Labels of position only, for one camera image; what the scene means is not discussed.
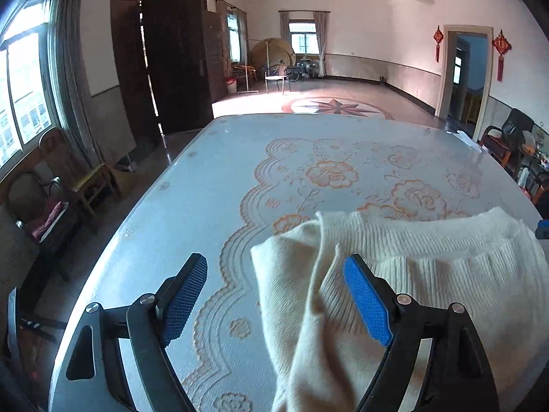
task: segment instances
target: white curtain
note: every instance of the white curtain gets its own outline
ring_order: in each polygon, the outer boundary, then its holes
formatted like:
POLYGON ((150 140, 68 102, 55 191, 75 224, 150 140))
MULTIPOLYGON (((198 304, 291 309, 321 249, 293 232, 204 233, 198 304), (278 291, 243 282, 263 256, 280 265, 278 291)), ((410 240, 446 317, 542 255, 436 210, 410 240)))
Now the white curtain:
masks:
POLYGON ((241 59, 239 65, 246 65, 248 63, 248 20, 246 19, 246 12, 240 9, 235 9, 238 22, 238 39, 240 40, 241 47, 241 59))
POLYGON ((96 166, 102 157, 90 129, 92 97, 80 41, 81 0, 51 0, 48 59, 61 127, 72 151, 96 166))
POLYGON ((229 6, 227 1, 215 0, 215 10, 221 18, 221 55, 223 59, 223 72, 225 77, 232 75, 231 55, 229 53, 229 27, 227 26, 227 14, 229 14, 229 6))
POLYGON ((329 12, 313 12, 316 25, 316 38, 318 40, 318 55, 320 58, 320 69, 318 70, 319 77, 324 77, 326 75, 324 56, 326 53, 326 37, 328 36, 329 15, 329 12))
POLYGON ((292 44, 292 37, 290 36, 290 12, 280 12, 280 38, 292 44))

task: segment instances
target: cushion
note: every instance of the cushion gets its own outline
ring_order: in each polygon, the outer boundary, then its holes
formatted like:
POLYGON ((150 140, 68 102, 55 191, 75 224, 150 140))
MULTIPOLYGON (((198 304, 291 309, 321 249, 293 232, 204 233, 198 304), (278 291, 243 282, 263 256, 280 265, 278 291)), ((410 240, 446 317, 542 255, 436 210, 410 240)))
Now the cushion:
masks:
POLYGON ((44 212, 34 220, 27 223, 28 229, 36 240, 40 240, 63 210, 63 203, 53 198, 46 200, 44 212))

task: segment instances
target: doorway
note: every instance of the doorway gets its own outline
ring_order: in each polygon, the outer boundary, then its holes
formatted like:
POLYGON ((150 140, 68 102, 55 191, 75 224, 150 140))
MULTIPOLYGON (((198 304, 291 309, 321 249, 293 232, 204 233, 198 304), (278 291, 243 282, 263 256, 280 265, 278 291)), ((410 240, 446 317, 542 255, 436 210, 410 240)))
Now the doorway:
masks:
POLYGON ((477 140, 490 94, 492 28, 445 26, 443 75, 437 117, 477 140))

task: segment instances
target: red chinese knot ornament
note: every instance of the red chinese knot ornament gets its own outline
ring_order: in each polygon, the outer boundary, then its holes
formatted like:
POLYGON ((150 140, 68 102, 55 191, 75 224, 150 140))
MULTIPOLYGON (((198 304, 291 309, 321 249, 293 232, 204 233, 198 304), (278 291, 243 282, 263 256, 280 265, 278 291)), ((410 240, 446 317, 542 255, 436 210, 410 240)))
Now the red chinese knot ornament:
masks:
POLYGON ((503 55, 511 51, 513 47, 503 36, 503 31, 500 31, 500 35, 492 40, 492 45, 500 54, 500 60, 498 62, 498 82, 501 82, 503 80, 503 55))
POLYGON ((435 32, 435 35, 433 35, 433 38, 435 39, 435 42, 436 42, 436 61, 438 62, 439 56, 440 56, 440 42, 444 40, 444 34, 440 30, 440 25, 436 29, 436 32, 435 32))

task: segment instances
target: blue wall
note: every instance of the blue wall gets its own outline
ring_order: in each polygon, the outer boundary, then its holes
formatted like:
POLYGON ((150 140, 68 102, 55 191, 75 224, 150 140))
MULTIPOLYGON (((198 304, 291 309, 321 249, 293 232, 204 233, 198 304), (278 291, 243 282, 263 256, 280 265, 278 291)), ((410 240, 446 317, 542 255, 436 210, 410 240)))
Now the blue wall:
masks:
POLYGON ((473 91, 484 87, 486 78, 486 59, 488 54, 488 40, 486 37, 473 35, 458 35, 458 39, 470 44, 469 78, 467 87, 473 91))

